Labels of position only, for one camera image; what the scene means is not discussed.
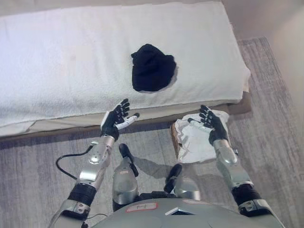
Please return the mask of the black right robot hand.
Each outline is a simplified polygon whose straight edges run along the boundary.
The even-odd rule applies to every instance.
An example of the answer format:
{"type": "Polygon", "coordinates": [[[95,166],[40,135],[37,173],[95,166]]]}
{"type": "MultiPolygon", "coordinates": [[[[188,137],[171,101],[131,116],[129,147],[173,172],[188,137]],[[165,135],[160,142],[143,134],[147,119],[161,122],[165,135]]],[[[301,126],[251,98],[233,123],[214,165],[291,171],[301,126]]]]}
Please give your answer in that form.
{"type": "Polygon", "coordinates": [[[200,121],[194,120],[193,118],[189,118],[187,121],[200,129],[210,129],[209,143],[211,145],[213,145],[216,140],[228,141],[228,133],[221,119],[217,117],[209,107],[201,105],[199,117],[200,121]]]}

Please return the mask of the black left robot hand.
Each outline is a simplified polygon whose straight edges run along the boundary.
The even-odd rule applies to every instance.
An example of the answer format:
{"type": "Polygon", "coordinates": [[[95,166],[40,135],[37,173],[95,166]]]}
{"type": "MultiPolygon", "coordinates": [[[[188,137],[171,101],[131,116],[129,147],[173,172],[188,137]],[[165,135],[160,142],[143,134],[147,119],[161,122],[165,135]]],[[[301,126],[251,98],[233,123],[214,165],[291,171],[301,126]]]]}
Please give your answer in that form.
{"type": "Polygon", "coordinates": [[[128,98],[120,102],[113,110],[107,111],[101,122],[101,136],[111,136],[117,141],[119,131],[133,124],[140,117],[139,113],[129,116],[128,98]]]}

